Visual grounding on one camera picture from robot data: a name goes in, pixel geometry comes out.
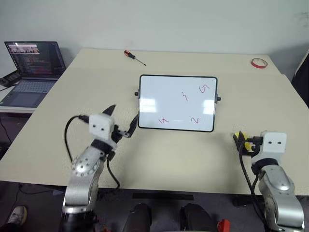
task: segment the gray carpet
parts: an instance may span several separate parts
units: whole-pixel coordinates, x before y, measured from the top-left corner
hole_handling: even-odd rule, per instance
[[[38,185],[23,184],[23,191],[37,192],[50,190]],[[18,184],[0,181],[0,225],[5,223],[15,195]],[[153,213],[151,232],[179,230],[179,210],[187,203],[201,205],[217,221],[223,218],[231,222],[231,232],[261,232],[263,225],[256,216],[252,205],[235,207],[232,204],[232,195],[173,192],[176,194],[193,195],[194,200],[164,200],[164,199],[133,199],[133,193],[157,193],[157,191],[120,189],[116,194],[107,194],[97,202],[96,213],[99,218],[97,229],[107,224],[112,232],[121,232],[130,209],[136,204],[148,204]],[[53,196],[53,192],[38,195],[18,194],[17,205],[26,205],[28,219],[24,225],[24,232],[56,232],[58,230],[61,207],[64,194]],[[302,197],[301,203],[305,209],[305,226],[309,226],[309,201]]]

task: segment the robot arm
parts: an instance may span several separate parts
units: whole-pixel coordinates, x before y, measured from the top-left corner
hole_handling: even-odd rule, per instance
[[[91,115],[87,120],[89,132],[94,140],[89,147],[73,160],[71,177],[62,206],[62,231],[92,231],[96,220],[93,212],[98,193],[98,179],[105,161],[115,155],[117,143],[122,137],[131,137],[136,126],[137,116],[130,124],[129,131],[121,131],[111,117],[115,105],[102,114]]]
[[[252,171],[259,176],[259,190],[265,200],[265,218],[271,230],[278,232],[304,231],[304,212],[294,195],[294,183],[280,166],[285,152],[286,134],[265,131],[260,137],[246,139],[234,135],[238,149],[252,157]]]

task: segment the whiteboard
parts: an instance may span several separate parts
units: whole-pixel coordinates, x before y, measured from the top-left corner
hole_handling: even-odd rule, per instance
[[[207,76],[140,76],[139,127],[213,131],[217,82]]]

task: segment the red tape roll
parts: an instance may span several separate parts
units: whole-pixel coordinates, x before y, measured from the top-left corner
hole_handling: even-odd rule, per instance
[[[261,62],[263,62],[263,63],[264,63],[264,66],[261,66],[261,65],[256,64],[255,61],[261,61]],[[264,68],[266,68],[267,65],[268,65],[268,63],[267,63],[265,60],[260,59],[260,58],[253,58],[253,59],[251,60],[251,64],[252,64],[254,67],[258,68],[258,69],[264,69]]]

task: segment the red scribble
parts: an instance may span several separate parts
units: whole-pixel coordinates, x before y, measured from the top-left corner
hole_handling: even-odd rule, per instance
[[[202,86],[202,89],[203,89],[203,90],[201,90],[201,87],[200,87],[200,86],[198,86],[199,91],[201,91],[201,93],[204,93],[204,92],[205,92],[205,90],[206,90],[206,88],[205,88],[205,87],[207,87],[208,89],[210,89],[207,85],[203,85],[203,86]]]
[[[195,120],[195,118],[191,118],[191,121],[192,121],[192,119],[195,121],[195,123],[198,123],[198,118],[197,118],[197,120]]]
[[[161,123],[169,122],[169,121],[165,120],[164,118],[162,118],[162,120],[160,120],[160,119],[158,119],[158,120],[159,120],[159,122],[161,122]]]
[[[188,101],[187,95],[185,95],[183,92],[182,92],[182,94],[183,94],[183,96],[185,97],[185,99]]]

